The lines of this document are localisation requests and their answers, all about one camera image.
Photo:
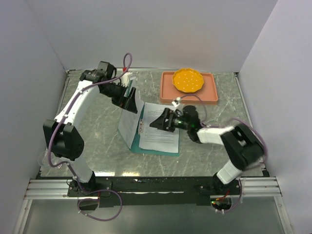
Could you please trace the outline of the printed paper sheet top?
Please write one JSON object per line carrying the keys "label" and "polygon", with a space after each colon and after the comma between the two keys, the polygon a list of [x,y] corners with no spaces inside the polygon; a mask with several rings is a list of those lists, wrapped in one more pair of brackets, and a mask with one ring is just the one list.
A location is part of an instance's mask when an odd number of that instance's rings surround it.
{"label": "printed paper sheet top", "polygon": [[141,100],[139,91],[136,91],[135,93],[135,104],[137,107],[137,113],[135,114],[126,110],[122,110],[117,127],[119,134],[129,149],[131,149],[133,140],[135,138],[141,111],[145,104],[144,101]]}

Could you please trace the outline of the teal file folder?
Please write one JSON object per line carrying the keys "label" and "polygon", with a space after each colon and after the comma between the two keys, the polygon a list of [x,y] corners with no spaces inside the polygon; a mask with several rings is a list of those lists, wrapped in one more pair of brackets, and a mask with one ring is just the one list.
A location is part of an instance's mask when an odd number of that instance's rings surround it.
{"label": "teal file folder", "polygon": [[[143,112],[144,112],[144,107],[143,107],[143,109],[141,111],[140,119],[142,119],[142,117],[143,117]],[[139,154],[142,153],[142,154],[161,155],[161,156],[179,156],[179,154],[178,155],[173,155],[173,154],[167,154],[167,153],[164,153],[164,152],[158,152],[158,151],[141,149],[139,147],[139,141],[140,141],[140,135],[137,134],[137,130],[136,130],[136,135],[135,135],[135,138],[133,140],[131,149],[129,149],[132,153],[139,153]]]}

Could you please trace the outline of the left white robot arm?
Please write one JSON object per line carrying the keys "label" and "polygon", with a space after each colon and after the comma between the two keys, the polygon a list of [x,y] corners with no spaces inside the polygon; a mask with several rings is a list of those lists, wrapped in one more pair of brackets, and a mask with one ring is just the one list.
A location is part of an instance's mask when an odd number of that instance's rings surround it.
{"label": "left white robot arm", "polygon": [[56,168],[67,165],[75,185],[86,196],[96,192],[97,184],[95,173],[82,155],[84,140],[78,132],[78,126],[99,94],[110,98],[113,105],[123,110],[138,113],[136,88],[130,84],[129,68],[124,65],[123,72],[117,76],[115,66],[101,61],[97,69],[85,70],[64,109],[53,120],[48,119],[43,124],[49,166]]}

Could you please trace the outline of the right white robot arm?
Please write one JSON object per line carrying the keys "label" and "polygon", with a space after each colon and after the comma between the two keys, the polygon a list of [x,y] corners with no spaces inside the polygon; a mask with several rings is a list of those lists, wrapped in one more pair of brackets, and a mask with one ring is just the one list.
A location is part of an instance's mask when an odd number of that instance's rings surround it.
{"label": "right white robot arm", "polygon": [[185,130],[193,142],[224,146],[229,160],[214,175],[213,182],[214,191],[221,195],[230,189],[233,180],[250,169],[261,157],[267,156],[263,140],[250,126],[242,122],[227,127],[205,126],[192,105],[183,107],[182,111],[165,108],[149,126],[166,132]]}

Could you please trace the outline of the silver folder clip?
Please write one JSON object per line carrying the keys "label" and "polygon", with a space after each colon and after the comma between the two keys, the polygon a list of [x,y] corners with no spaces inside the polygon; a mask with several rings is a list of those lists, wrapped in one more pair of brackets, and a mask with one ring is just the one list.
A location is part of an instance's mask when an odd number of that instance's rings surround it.
{"label": "silver folder clip", "polygon": [[137,134],[140,135],[143,133],[143,131],[144,131],[144,121],[143,119],[140,119],[138,123]]}

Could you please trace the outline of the orange dotted plate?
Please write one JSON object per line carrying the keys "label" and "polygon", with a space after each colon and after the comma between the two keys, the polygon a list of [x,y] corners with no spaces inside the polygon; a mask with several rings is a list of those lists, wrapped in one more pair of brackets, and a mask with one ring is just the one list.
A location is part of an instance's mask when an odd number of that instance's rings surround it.
{"label": "orange dotted plate", "polygon": [[204,85],[202,74],[191,68],[182,68],[175,71],[172,80],[174,87],[178,91],[186,94],[195,93]]}

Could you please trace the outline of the pink rectangular tray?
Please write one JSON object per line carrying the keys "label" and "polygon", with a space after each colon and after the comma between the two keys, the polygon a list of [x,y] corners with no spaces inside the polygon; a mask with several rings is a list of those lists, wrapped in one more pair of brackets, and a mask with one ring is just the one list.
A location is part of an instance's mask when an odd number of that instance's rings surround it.
{"label": "pink rectangular tray", "polygon": [[160,102],[171,103],[178,97],[182,97],[184,104],[216,105],[218,95],[213,74],[200,73],[189,68],[163,72],[160,81]]}

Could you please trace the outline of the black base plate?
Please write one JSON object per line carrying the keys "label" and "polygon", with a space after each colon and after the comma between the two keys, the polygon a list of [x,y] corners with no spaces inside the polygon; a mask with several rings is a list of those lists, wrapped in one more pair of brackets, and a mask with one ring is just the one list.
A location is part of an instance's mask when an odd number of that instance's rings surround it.
{"label": "black base plate", "polygon": [[134,205],[209,206],[212,196],[238,195],[238,180],[218,186],[214,177],[98,177],[93,192],[84,193],[72,181],[70,198],[98,198],[101,208]]}

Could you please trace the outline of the aluminium frame rail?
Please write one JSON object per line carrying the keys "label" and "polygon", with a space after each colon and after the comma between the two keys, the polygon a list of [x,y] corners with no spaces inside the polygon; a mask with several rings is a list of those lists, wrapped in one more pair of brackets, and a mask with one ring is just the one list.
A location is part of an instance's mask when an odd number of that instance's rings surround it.
{"label": "aluminium frame rail", "polygon": [[226,186],[213,185],[210,177],[100,177],[94,192],[83,192],[66,179],[30,180],[24,199],[63,199],[120,195],[207,195],[244,197],[281,196],[274,177],[243,177]]}

